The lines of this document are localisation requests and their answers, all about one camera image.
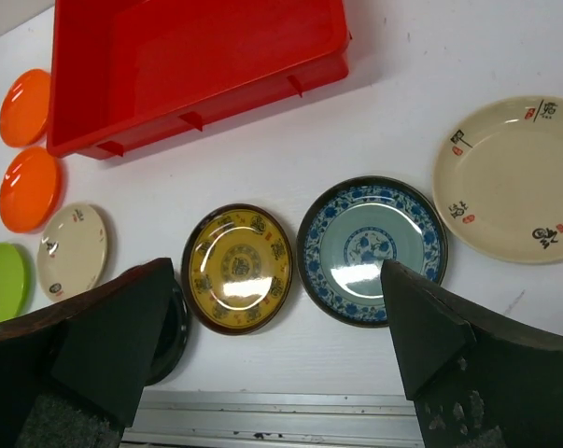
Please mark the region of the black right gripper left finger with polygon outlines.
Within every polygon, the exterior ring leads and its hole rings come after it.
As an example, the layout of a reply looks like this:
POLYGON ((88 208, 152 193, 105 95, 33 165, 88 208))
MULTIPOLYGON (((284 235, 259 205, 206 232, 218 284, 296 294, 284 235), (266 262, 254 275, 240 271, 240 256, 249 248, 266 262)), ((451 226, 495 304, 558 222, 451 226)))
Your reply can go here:
POLYGON ((168 258, 0 322, 0 447, 117 447, 149 377, 168 258))

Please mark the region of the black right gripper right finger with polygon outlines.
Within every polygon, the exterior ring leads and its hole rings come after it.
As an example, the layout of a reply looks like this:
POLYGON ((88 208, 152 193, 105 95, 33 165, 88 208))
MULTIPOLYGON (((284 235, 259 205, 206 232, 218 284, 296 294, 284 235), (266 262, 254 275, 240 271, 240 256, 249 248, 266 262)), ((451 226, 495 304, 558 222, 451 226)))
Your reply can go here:
POLYGON ((563 336, 397 261, 380 274, 405 397, 428 447, 563 447, 563 336))

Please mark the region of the black plate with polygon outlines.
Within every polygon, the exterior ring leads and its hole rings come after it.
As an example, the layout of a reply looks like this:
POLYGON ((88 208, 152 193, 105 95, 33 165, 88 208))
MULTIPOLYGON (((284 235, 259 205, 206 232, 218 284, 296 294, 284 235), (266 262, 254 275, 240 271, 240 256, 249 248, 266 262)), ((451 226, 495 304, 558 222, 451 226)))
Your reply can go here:
POLYGON ((146 386, 157 384, 174 370, 184 354, 189 334, 190 313, 182 289, 175 280, 146 386))

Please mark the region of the blue floral plate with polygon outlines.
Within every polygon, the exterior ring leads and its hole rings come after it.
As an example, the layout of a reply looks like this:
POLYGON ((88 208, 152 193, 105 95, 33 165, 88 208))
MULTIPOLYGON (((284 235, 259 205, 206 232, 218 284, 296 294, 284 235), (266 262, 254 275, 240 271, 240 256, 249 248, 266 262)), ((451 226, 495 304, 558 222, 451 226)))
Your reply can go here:
POLYGON ((387 325, 381 269, 394 260, 440 284, 447 235, 434 206, 394 178, 362 176, 321 194, 297 235, 297 266, 310 299, 327 315, 362 328, 387 325))

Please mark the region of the yellow patterned plate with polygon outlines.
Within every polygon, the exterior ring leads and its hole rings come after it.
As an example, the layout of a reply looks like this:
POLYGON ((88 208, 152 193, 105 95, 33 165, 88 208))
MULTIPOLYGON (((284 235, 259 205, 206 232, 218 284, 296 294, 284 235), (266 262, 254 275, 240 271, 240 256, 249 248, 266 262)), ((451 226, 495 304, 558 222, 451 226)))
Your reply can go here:
POLYGON ((281 224, 255 205, 232 203, 205 216, 181 258, 181 288, 207 328, 245 335, 267 325, 289 294, 293 257, 281 224))

